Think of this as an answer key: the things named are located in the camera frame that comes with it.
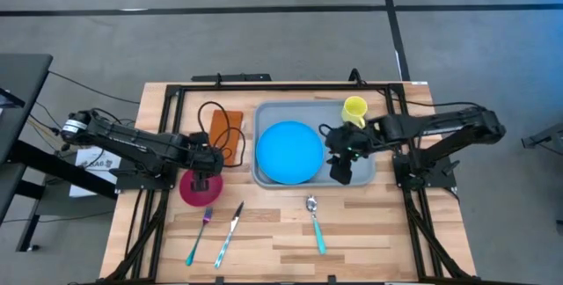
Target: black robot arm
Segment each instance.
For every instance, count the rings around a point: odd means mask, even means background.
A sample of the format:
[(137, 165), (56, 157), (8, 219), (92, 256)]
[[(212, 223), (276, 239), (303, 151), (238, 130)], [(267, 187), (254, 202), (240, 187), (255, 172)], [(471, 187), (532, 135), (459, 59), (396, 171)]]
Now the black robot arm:
[[(71, 113), (62, 128), (61, 138), (69, 144), (98, 146), (135, 165), (134, 170), (112, 170), (118, 177), (135, 172), (157, 179), (167, 165), (173, 164), (191, 169), (205, 179), (219, 174), (223, 168), (223, 154), (209, 145), (207, 133), (156, 135), (111, 122), (95, 110)], [(198, 188), (196, 190), (205, 190), (204, 186)]]
[(326, 137), (325, 145), (333, 156), (331, 177), (343, 185), (352, 178), (351, 165), (360, 157), (394, 150), (424, 135), (452, 133), (427, 149), (412, 152), (411, 173), (418, 176), (435, 162), (474, 143), (497, 143), (506, 133), (496, 114), (484, 107), (470, 107), (451, 113), (414, 117), (407, 114), (388, 114), (366, 121), (365, 128), (345, 122), (339, 128), (319, 126)]

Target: knife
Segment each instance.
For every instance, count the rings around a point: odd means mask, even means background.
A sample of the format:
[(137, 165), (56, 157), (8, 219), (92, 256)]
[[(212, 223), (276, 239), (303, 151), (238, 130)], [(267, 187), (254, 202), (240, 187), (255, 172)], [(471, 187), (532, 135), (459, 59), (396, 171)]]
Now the knife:
[(221, 248), (221, 251), (219, 252), (219, 256), (217, 257), (217, 260), (215, 261), (215, 268), (219, 268), (221, 266), (221, 261), (223, 260), (223, 255), (225, 255), (225, 251), (227, 251), (227, 247), (229, 246), (229, 242), (230, 242), (230, 237), (232, 237), (232, 232), (237, 227), (238, 218), (240, 217), (240, 212), (243, 210), (244, 205), (245, 205), (245, 201), (240, 203), (240, 205), (237, 208), (237, 211), (235, 212), (235, 215), (232, 217), (232, 220), (230, 221), (229, 235), (227, 235), (227, 239), (225, 240), (225, 243), (223, 244), (223, 247)]

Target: yellow mug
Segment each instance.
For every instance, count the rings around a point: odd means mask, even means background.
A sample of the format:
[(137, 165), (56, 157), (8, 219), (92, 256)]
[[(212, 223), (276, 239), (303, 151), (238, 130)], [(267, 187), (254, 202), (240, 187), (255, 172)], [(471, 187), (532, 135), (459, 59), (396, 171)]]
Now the yellow mug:
[(342, 108), (342, 120), (350, 121), (360, 128), (365, 128), (363, 116), (368, 112), (368, 103), (358, 96), (348, 97)]

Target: wooden board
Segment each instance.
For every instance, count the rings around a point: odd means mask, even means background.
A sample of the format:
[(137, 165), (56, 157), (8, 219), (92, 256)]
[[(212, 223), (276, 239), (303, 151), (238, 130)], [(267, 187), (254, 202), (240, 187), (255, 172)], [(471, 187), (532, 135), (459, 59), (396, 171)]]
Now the wooden board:
[[(431, 103), (427, 85), (405, 84), (407, 99)], [(144, 88), (136, 127), (156, 132), (164, 101), (165, 84), (150, 83)], [(186, 266), (201, 226), (203, 209), (189, 207), (171, 192), (158, 282), (215, 281), (326, 281), (335, 274), (339, 281), (414, 281), (413, 251), (406, 224), (402, 194), (394, 184), (391, 153), (376, 155), (377, 175), (363, 187), (266, 190), (253, 182), (252, 118), (254, 109), (266, 100), (345, 99), (358, 95), (369, 104), (369, 117), (387, 114), (384, 97), (375, 91), (194, 91), (186, 94), (181, 132), (199, 131), (196, 114), (208, 100), (226, 110), (242, 111), (246, 137), (243, 166), (223, 171), (224, 189), (214, 205), (211, 223), (205, 229), (194, 264)], [(202, 121), (209, 128), (214, 107), (204, 109)], [(412, 115), (432, 114), (434, 109), (409, 106)], [(172, 125), (172, 115), (168, 126)], [(439, 137), (425, 137), (428, 146)], [(238, 144), (240, 159), (242, 139)], [(307, 194), (318, 197), (318, 220), (325, 236), (327, 254), (319, 256), (310, 214), (304, 208)], [(121, 194), (100, 276), (110, 274), (122, 260), (128, 227), (137, 192)], [(474, 274), (472, 256), (457, 201), (442, 189), (428, 189), (435, 233), (450, 255), (467, 273)], [(245, 201), (234, 237), (219, 269), (213, 264), (229, 231), (229, 221), (237, 205)], [(134, 240), (140, 216), (134, 229)], [(420, 235), (427, 274), (432, 274), (427, 244)], [(142, 275), (148, 273), (150, 251), (143, 257)]]

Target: concrete floor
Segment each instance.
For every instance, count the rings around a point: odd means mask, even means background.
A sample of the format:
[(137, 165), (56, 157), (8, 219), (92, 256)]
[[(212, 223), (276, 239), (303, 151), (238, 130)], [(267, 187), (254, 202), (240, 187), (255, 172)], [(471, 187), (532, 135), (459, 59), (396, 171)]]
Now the concrete floor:
[[(551, 4), (563, 0), (395, 0), (395, 4)], [(1, 10), (177, 8), (267, 4), (383, 4), (384, 0), (0, 0)], [(563, 118), (563, 11), (401, 12), (411, 79), (429, 81), (436, 102), (493, 109), (508, 132), (494, 146), (458, 152), (462, 212), (479, 276), (561, 284), (563, 164), (519, 139)], [(51, 67), (94, 88), (139, 99), (147, 81), (188, 81), (216, 72), (266, 72), (275, 80), (334, 80), (357, 67), (364, 79), (398, 80), (384, 12), (212, 16), (0, 18), (0, 52), (50, 53)], [(136, 107), (50, 77), (40, 95), (62, 122), (99, 106), (135, 118)], [(40, 108), (34, 113), (44, 121)], [(48, 147), (26, 128), (22, 138)], [(31, 180), (40, 175), (30, 172)], [(17, 198), (7, 219), (27, 217)], [(85, 209), (85, 214), (97, 212)], [(0, 229), (0, 274), (9, 284), (93, 281), (111, 215), (40, 224), (15, 253), (23, 223)]]

